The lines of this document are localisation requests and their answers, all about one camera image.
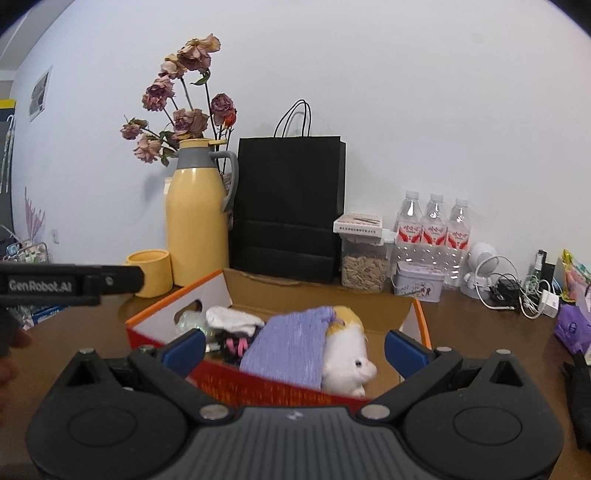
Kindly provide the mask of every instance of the plastic bag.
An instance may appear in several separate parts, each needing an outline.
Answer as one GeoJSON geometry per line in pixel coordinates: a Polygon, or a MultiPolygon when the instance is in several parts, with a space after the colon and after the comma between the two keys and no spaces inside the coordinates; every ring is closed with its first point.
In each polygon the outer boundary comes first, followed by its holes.
{"type": "Polygon", "coordinates": [[[583,352],[588,365],[591,365],[591,322],[577,305],[562,305],[554,334],[573,355],[583,352]]]}

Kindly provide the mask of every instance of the yellow cylindrical container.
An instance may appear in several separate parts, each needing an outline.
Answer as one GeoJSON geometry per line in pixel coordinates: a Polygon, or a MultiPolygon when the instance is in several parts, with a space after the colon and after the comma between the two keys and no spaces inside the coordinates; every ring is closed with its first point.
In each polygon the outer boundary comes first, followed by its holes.
{"type": "Polygon", "coordinates": [[[168,293],[173,288],[170,254],[166,250],[142,250],[127,257],[128,265],[137,265],[144,272],[144,286],[138,297],[151,299],[168,293]]]}
{"type": "Polygon", "coordinates": [[[166,195],[168,251],[174,284],[189,285],[229,266],[228,210],[238,186],[238,161],[230,151],[213,152],[205,138],[183,140],[177,170],[166,195]],[[230,158],[226,195],[213,159],[230,158]]]}

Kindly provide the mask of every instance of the black power adapter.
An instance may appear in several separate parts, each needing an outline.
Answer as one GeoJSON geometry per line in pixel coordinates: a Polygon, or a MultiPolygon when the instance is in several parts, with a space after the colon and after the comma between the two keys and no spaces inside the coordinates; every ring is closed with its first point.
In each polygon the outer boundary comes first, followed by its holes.
{"type": "Polygon", "coordinates": [[[491,287],[490,300],[499,307],[515,307],[518,309],[520,295],[519,283],[511,278],[503,277],[491,287]]]}

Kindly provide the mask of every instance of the yellow thermos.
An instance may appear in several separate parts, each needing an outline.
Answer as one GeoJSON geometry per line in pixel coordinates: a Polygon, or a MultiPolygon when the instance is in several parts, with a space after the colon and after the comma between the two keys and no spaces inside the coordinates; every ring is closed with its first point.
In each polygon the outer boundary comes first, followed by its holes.
{"type": "Polygon", "coordinates": [[[177,170],[166,195],[168,251],[175,285],[189,285],[229,266],[228,210],[238,186],[238,159],[212,151],[212,140],[182,140],[177,170]],[[213,160],[229,158],[232,180],[226,195],[213,160]]]}

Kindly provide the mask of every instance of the red bottle label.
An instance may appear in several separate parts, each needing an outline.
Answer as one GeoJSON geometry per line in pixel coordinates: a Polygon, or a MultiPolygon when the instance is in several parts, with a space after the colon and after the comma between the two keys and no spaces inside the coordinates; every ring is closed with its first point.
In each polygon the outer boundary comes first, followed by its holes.
{"type": "Polygon", "coordinates": [[[462,232],[459,230],[449,230],[447,232],[447,246],[457,248],[458,250],[465,250],[468,248],[468,238],[470,233],[462,232]]]}
{"type": "Polygon", "coordinates": [[[400,223],[398,225],[398,240],[417,244],[421,241],[423,227],[419,223],[400,223]]]}
{"type": "Polygon", "coordinates": [[[429,245],[443,245],[446,228],[443,225],[429,225],[423,228],[423,242],[429,245]]]}

